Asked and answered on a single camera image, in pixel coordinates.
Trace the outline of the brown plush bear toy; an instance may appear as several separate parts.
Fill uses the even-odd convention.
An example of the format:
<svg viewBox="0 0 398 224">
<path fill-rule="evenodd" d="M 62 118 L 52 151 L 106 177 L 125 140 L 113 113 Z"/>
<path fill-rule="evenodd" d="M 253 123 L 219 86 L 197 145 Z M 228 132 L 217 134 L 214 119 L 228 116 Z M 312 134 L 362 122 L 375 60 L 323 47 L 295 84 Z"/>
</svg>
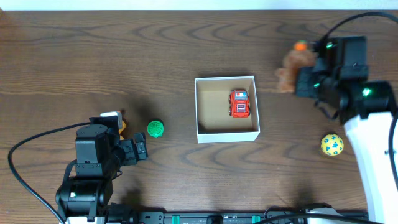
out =
<svg viewBox="0 0 398 224">
<path fill-rule="evenodd" d="M 309 49 L 308 42 L 300 40 L 294 44 L 282 61 L 282 68 L 275 71 L 279 82 L 279 93 L 293 93 L 299 70 L 303 67 L 312 67 L 315 64 L 315 54 Z"/>
</svg>

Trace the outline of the yellow letter ball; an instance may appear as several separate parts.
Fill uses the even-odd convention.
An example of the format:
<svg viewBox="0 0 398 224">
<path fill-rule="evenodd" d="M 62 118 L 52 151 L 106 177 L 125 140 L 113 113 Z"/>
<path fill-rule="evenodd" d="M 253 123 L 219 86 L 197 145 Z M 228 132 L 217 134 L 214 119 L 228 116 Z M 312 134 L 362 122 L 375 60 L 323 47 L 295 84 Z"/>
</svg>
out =
<svg viewBox="0 0 398 224">
<path fill-rule="evenodd" d="M 328 156 L 337 156 L 344 149 L 344 142 L 337 134 L 327 134 L 321 140 L 321 150 Z"/>
</svg>

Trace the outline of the red toy fire truck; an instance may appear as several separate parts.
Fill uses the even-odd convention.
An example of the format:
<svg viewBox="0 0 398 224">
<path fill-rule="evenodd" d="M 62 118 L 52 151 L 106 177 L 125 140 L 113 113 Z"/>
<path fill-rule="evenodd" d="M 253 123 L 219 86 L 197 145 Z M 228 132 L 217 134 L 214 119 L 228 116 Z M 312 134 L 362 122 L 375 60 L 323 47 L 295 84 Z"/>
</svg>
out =
<svg viewBox="0 0 398 224">
<path fill-rule="evenodd" d="M 228 98 L 229 115 L 232 118 L 248 118 L 251 114 L 246 90 L 232 90 Z"/>
</svg>

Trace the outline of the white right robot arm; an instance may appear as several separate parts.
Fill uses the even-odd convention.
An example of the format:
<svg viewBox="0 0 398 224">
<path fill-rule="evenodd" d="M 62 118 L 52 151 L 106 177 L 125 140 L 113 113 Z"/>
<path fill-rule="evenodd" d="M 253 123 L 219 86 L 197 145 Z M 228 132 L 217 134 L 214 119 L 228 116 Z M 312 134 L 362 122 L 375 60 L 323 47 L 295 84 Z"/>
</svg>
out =
<svg viewBox="0 0 398 224">
<path fill-rule="evenodd" d="M 297 96 L 336 109 L 353 148 L 369 220 L 397 223 L 397 103 L 387 81 L 370 81 L 366 38 L 324 37 L 312 67 L 299 70 Z"/>
</svg>

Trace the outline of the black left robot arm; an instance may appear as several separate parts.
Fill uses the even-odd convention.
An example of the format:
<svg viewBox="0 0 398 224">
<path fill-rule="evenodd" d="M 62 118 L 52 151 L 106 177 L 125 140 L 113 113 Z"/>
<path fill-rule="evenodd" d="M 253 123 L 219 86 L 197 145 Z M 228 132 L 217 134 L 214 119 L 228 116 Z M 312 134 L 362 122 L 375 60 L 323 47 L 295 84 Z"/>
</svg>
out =
<svg viewBox="0 0 398 224">
<path fill-rule="evenodd" d="M 121 139 L 122 128 L 119 115 L 100 116 L 76 132 L 76 159 L 67 165 L 55 197 L 65 223 L 138 223 L 132 208 L 109 204 L 121 167 L 148 157 L 145 134 Z"/>
</svg>

